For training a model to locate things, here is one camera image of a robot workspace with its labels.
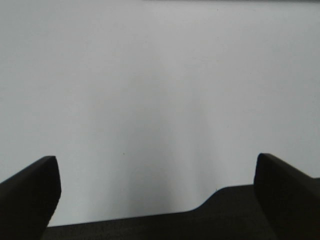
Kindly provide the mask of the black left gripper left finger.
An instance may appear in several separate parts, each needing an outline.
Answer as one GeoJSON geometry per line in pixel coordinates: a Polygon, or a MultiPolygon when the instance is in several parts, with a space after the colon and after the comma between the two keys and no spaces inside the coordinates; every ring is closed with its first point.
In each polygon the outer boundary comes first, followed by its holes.
{"type": "Polygon", "coordinates": [[[58,161],[44,156],[0,184],[0,238],[42,238],[62,193],[58,161]]]}

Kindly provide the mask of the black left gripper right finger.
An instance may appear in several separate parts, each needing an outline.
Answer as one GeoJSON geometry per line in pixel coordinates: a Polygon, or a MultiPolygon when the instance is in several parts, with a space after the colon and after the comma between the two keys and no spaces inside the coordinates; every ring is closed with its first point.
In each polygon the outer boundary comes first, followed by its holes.
{"type": "Polygon", "coordinates": [[[255,196],[279,240],[320,238],[320,182],[270,153],[257,157],[255,196]]]}

